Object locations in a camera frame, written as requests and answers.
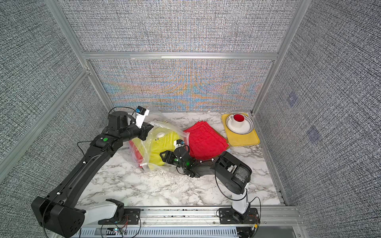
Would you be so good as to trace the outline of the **red garment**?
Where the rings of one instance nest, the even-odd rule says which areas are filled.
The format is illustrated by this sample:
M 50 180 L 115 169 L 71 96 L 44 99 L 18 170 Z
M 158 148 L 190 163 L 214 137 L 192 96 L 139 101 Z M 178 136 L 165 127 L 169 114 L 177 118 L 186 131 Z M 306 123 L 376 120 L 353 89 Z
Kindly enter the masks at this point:
M 197 160 L 215 158 L 229 148 L 227 139 L 205 121 L 195 123 L 184 132 L 189 134 L 190 156 Z

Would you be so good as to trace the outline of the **yellow garment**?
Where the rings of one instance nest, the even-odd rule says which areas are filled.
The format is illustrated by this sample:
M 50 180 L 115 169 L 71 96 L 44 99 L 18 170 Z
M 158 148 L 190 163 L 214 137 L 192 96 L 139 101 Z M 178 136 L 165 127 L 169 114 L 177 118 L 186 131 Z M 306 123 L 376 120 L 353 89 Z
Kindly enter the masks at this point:
M 164 132 L 163 138 L 157 139 L 156 135 Z M 182 139 L 176 132 L 165 129 L 156 129 L 149 134 L 149 137 L 142 141 L 135 138 L 129 142 L 135 161 L 139 167 L 147 171 L 154 171 L 165 165 L 161 160 L 160 153 L 166 150 L 174 151 L 174 141 Z

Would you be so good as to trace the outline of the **clear plastic vacuum bag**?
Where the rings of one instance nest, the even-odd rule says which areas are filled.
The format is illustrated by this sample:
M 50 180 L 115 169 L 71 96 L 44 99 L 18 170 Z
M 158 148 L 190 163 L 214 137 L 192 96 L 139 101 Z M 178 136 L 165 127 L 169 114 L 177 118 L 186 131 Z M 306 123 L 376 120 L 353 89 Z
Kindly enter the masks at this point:
M 148 133 L 147 139 L 142 141 L 135 138 L 124 142 L 116 155 L 144 172 L 154 170 L 174 172 L 170 165 L 162 161 L 160 153 L 173 152 L 177 147 L 188 145 L 190 134 L 170 122 L 157 107 L 150 105 L 147 109 L 149 113 L 144 121 L 153 123 L 153 129 Z

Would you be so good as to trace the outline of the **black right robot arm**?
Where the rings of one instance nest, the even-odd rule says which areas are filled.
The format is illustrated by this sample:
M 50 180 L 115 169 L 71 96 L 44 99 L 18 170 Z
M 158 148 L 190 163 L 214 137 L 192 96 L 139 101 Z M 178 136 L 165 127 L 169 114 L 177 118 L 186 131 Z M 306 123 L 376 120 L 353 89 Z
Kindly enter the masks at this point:
M 232 209 L 245 214 L 249 209 L 248 187 L 251 181 L 251 168 L 244 162 L 227 151 L 209 160 L 198 160 L 190 155 L 188 145 L 178 146 L 173 152 L 161 152 L 160 157 L 166 164 L 182 169 L 181 174 L 191 178 L 201 178 L 213 175 L 217 183 L 221 183 L 231 193 L 231 197 L 226 194 L 224 197 L 231 200 Z

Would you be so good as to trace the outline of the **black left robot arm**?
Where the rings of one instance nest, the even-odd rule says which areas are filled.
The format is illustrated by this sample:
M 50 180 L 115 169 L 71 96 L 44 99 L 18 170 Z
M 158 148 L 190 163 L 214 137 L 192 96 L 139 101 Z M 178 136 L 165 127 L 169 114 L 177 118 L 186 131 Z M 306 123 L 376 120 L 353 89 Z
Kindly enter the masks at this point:
M 153 125 L 144 121 L 148 109 L 139 106 L 135 113 L 135 116 L 124 111 L 110 113 L 108 125 L 90 141 L 83 158 L 69 175 L 48 195 L 33 200 L 31 208 L 44 232 L 70 238 L 82 228 L 87 212 L 76 205 L 87 185 L 124 142 L 134 138 L 144 141 L 153 129 Z

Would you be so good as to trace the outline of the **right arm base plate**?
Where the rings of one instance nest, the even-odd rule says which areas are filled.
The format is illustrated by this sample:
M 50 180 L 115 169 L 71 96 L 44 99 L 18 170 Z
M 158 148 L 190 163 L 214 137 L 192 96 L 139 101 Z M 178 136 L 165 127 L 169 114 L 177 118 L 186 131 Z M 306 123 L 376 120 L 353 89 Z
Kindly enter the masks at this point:
M 233 208 L 220 208 L 216 213 L 221 224 L 260 224 L 260 215 L 256 208 L 249 207 L 244 214 Z

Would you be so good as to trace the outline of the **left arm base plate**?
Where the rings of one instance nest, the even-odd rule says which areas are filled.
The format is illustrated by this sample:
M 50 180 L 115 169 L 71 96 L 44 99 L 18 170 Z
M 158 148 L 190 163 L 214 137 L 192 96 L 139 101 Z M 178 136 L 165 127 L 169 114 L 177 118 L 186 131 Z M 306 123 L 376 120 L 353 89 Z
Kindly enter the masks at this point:
M 98 221 L 98 225 L 138 225 L 140 220 L 141 209 L 125 208 L 124 211 L 119 210 L 114 217 Z

